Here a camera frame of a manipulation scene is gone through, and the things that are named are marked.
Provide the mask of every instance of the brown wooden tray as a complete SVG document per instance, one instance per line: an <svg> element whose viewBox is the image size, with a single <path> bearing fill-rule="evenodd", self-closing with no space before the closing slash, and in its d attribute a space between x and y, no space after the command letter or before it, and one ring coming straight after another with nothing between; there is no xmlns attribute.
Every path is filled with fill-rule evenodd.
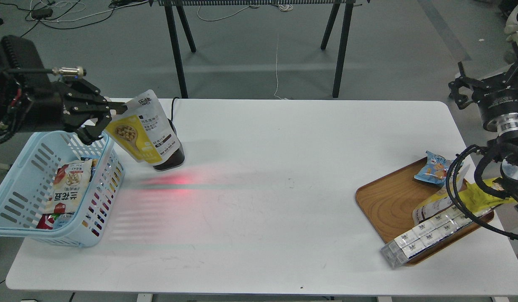
<svg viewBox="0 0 518 302"><path fill-rule="evenodd" d="M392 241L413 228L412 211L414 208L440 189L434 184L414 179L414 175L425 164L426 158L420 159L366 184L356 191L356 202L384 243ZM494 212L490 212L483 216L482 220L489 222L493 218ZM477 228L479 228L479 225L476 223L469 224L432 248L418 254L407 264L414 265L422 262Z"/></svg>

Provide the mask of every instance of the metal stand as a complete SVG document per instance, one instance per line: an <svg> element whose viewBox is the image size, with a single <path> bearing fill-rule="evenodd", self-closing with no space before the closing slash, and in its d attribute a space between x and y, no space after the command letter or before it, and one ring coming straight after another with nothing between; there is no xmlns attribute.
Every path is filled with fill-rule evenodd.
<svg viewBox="0 0 518 302"><path fill-rule="evenodd" d="M332 91L332 97L339 97L339 89L341 86L341 75L343 74L343 64L345 63L345 52L347 51L347 41L349 36L349 28L351 27L351 19L353 15L353 8L355 0L347 0L345 4L345 14L343 15L343 25L341 27L341 39L339 42L339 52L337 54L337 63L335 67L335 77L334 77L334 89ZM326 45L328 44L328 40L330 39L330 34L332 33L332 28L334 26L335 18L339 11L340 4L334 3L332 7L332 11L330 12L330 17L328 18L328 24L326 25L326 31L324 31L324 36L322 37L321 49L325 50ZM188 45L190 46L190 51L192 53L196 52L196 45L194 44L194 39L192 38L192 32L190 31L190 26L188 25L188 21L186 20L186 15L184 13L184 9L182 6L176 6L177 13L179 14L179 19L181 20L181 24L184 28L184 34L186 35L186 40L188 40ZM171 48L173 50L173 58L175 59L175 68L177 69L177 78L179 80L179 87L181 89L181 97L188 98L188 90L186 90L186 81L184 79L184 70L183 70L183 61L181 59L181 51L179 48L179 40L177 39L177 31L175 29L175 17L173 16L173 8L172 6L164 6L165 16L167 19L167 28L169 29L169 37L171 39Z"/></svg>
<svg viewBox="0 0 518 302"><path fill-rule="evenodd" d="M181 89L181 98L188 98L188 90L186 90L186 81L184 79L183 61L181 59L181 50L179 48L179 40L177 39L177 30L175 29L175 17L173 16L172 6L164 6L165 18L167 20L167 28L169 29L169 38L171 40L171 49L173 50L173 58L175 59L175 68L177 69L177 78L179 80L179 88ZM182 6L177 6L177 13L181 19L181 23L188 40L188 45L192 53L196 52L196 45L192 38L190 26L186 20L184 9Z"/></svg>
<svg viewBox="0 0 518 302"><path fill-rule="evenodd" d="M328 44L328 40L330 39L330 33L332 33L332 28L334 27L335 17L337 17L337 12L339 11L339 6L341 4L334 3L332 6L332 11L330 11L330 17L328 18L328 24L326 25L326 30L324 31L324 36L322 37L321 49L326 49L326 44Z"/></svg>
<svg viewBox="0 0 518 302"><path fill-rule="evenodd" d="M332 11L330 11L330 17L328 18L328 24L326 25L326 31L322 37L321 49L326 49L330 33L332 33L332 27L334 26L335 17L339 10L339 4L334 4ZM341 75L343 74L343 64L345 63L345 53L347 52L347 41L349 38L349 29L351 28L351 19L353 17L354 1L346 2L345 14L343 15L343 25L341 27L341 39L339 42L339 52L337 54L337 64L335 67L334 77L334 90L332 91L332 97L339 97L339 89L341 87Z"/></svg>

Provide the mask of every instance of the table leg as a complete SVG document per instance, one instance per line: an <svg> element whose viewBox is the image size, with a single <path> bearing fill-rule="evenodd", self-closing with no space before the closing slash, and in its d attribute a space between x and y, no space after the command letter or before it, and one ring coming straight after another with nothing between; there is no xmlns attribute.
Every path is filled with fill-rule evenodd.
<svg viewBox="0 0 518 302"><path fill-rule="evenodd" d="M138 294L136 302L152 302L153 294Z"/></svg>
<svg viewBox="0 0 518 302"><path fill-rule="evenodd" d="M324 36L322 36L321 49L326 49L326 44L328 44L328 39L330 39L330 33L332 33L332 28L334 27L335 17L337 16L337 12L339 11L339 6L341 4L334 3L332 6L332 11L330 11L330 17L328 18L328 24L326 25L326 30L324 31Z"/></svg>
<svg viewBox="0 0 518 302"><path fill-rule="evenodd" d="M339 42L339 53L337 54L337 65L335 67L334 91L332 97L339 97L341 86L341 75L343 74L343 64L345 63L345 52L347 51L347 41L349 38L349 28L353 16L354 3L345 4L345 14L343 15L343 26L341 27L341 41Z"/></svg>
<svg viewBox="0 0 518 302"><path fill-rule="evenodd" d="M392 302L392 297L390 296L378 296L377 302Z"/></svg>
<svg viewBox="0 0 518 302"><path fill-rule="evenodd" d="M491 297L492 302L509 302L507 297Z"/></svg>
<svg viewBox="0 0 518 302"><path fill-rule="evenodd" d="M194 43L194 39L192 38L192 32L190 31L190 26L188 25L188 20L186 19L186 15L184 14L184 8L182 6L175 6L177 8L177 13L179 14L179 18L181 19L181 24L183 25L184 34L186 35L186 40L188 40L188 45L190 46L190 51L192 53L196 52L196 44Z"/></svg>
<svg viewBox="0 0 518 302"><path fill-rule="evenodd" d="M167 19L167 28L169 29L169 38L171 40L171 48L173 50L173 58L175 59L175 68L177 69L177 78L179 79L179 87L181 89L181 98L188 98L186 90L186 81L184 80L183 61L181 59L181 51L179 50L179 40L177 39L177 30L175 29L175 17L173 16L173 8L164 6L165 18Z"/></svg>

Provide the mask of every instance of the light blue plastic basket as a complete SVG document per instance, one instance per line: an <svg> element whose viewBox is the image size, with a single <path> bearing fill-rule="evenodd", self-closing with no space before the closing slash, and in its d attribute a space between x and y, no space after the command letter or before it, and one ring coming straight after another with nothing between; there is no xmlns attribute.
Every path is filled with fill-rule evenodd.
<svg viewBox="0 0 518 302"><path fill-rule="evenodd" d="M97 244L125 176L114 142L103 136L87 146L73 133L34 133L0 185L0 236L30 237L52 245ZM72 220L59 229L37 229L58 168L82 156L99 161Z"/></svg>

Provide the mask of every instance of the gray floor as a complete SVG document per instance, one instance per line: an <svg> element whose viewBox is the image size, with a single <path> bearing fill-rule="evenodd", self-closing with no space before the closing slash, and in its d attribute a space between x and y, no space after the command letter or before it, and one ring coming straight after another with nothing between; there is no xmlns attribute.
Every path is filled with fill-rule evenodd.
<svg viewBox="0 0 518 302"><path fill-rule="evenodd" d="M26 8L29 0L3 0ZM86 10L70 19L106 9L109 0L83 0ZM451 113L466 144L484 144L493 134L480 128L474 105L459 111L447 99L447 83L454 79L457 61L463 60L469 76L482 77L505 66L505 42L497 2L474 0L363 0L353 14L340 99L389 99L442 101ZM203 7L201 15L214 19L240 7ZM330 13L329 5L300 5L282 13L272 6L247 9L234 17L207 23L196 16L197 8L185 8L198 48L188 51L181 30L180 42L188 93L192 98L331 99L341 16L326 51L319 45ZM55 16L63 13L56 10ZM0 38L19 36L33 23L13 6L0 5L5 24ZM102 19L94 17L90 21ZM82 25L83 21L56 26ZM96 25L59 31L39 24L28 38L36 44L46 67L82 65L87 79L110 97L131 97L153 89L159 97L179 96L175 66L163 8L142 5L123 8ZM27 135L0 146L0 161L13 161ZM21 240L0 237L0 281ZM0 301L38 299L67 301L70 292L23 292L0 285ZM394 297L396 302L490 301L489 297L455 298ZM374 301L372 297L337 297L345 301ZM302 300L324 297L258 296L155 296L155 301L186 300ZM81 301L135 301L134 294L81 292ZM511 297L518 302L518 297Z"/></svg>

